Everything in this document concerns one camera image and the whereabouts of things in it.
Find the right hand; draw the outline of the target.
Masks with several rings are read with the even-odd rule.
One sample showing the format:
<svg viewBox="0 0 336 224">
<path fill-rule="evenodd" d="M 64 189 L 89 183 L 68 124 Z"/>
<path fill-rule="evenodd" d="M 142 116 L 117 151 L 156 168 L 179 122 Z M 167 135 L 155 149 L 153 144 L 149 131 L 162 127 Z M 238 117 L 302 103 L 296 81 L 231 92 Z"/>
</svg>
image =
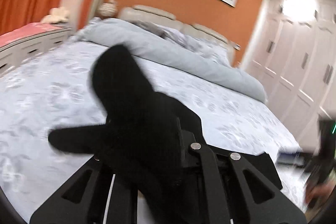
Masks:
<svg viewBox="0 0 336 224">
<path fill-rule="evenodd" d="M 311 209 L 310 203 L 314 199 L 322 199 L 325 202 L 335 188 L 335 181 L 329 180 L 323 184 L 314 185 L 312 182 L 306 183 L 305 203 Z"/>
</svg>

